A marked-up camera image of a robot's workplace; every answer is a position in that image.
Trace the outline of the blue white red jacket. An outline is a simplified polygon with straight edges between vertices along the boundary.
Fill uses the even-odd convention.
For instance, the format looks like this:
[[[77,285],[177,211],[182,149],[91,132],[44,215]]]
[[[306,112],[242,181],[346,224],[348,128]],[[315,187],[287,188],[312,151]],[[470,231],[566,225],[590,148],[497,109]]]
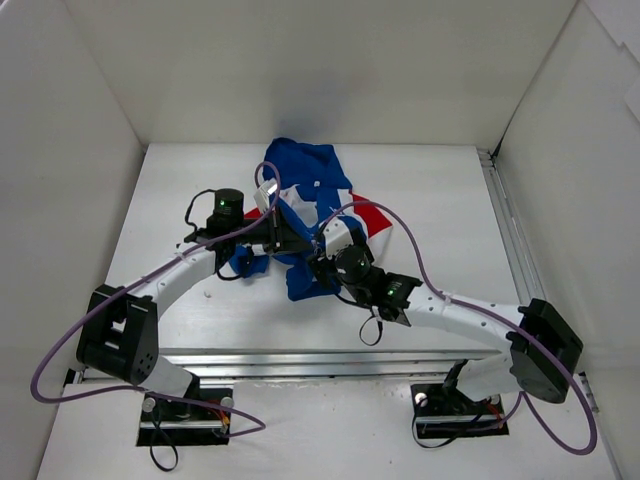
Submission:
[[[344,204],[365,198],[353,191],[338,156],[331,145],[298,143],[277,138],[266,150],[264,160],[276,166],[281,180],[280,209],[294,210],[309,227],[314,238],[320,225]],[[339,216],[351,217],[360,224],[374,258],[385,252],[393,230],[392,222],[372,205],[350,207]],[[277,255],[288,267],[287,296],[291,301],[329,296],[319,295],[312,286],[313,276],[306,258],[313,252]]]

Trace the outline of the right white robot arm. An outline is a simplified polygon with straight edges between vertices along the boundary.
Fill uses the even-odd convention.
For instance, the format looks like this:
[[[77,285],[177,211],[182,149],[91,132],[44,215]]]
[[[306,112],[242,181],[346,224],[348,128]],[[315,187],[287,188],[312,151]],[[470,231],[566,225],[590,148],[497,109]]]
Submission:
[[[355,304],[382,321],[443,330],[495,349],[454,365],[442,388],[445,405],[464,412],[488,397],[523,391],[551,404],[566,400],[583,343],[548,302],[527,306],[434,294],[421,280],[373,265],[370,251],[349,246],[307,260],[324,286],[345,288]]]

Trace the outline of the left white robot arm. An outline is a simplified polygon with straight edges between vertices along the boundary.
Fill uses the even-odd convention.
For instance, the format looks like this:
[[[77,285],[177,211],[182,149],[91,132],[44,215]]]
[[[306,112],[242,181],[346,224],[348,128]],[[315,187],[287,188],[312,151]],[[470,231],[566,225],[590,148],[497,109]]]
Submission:
[[[132,388],[164,397],[164,408],[177,419],[195,415],[200,379],[160,355],[159,322],[192,287],[233,259],[239,262],[235,276],[247,278],[262,258],[308,249],[282,215],[278,194],[275,180],[262,183],[254,195],[260,215],[252,220],[244,216],[240,191],[215,191],[206,226],[185,239],[189,249],[127,287],[98,287],[80,331],[77,360]]]

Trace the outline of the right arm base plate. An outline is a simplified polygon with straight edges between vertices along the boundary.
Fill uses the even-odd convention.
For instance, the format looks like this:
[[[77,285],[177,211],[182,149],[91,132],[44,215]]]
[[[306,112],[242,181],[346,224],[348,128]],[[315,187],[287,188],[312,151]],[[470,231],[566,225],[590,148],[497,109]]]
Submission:
[[[500,396],[478,402],[442,384],[412,384],[411,432],[424,449],[444,448],[459,439],[508,436],[514,409],[505,411]]]

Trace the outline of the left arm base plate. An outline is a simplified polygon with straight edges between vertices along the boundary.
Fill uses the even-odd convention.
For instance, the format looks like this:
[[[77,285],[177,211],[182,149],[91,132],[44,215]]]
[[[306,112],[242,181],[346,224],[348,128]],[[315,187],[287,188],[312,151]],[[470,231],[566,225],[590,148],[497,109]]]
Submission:
[[[136,446],[221,446],[230,439],[231,415],[149,394],[142,402]]]

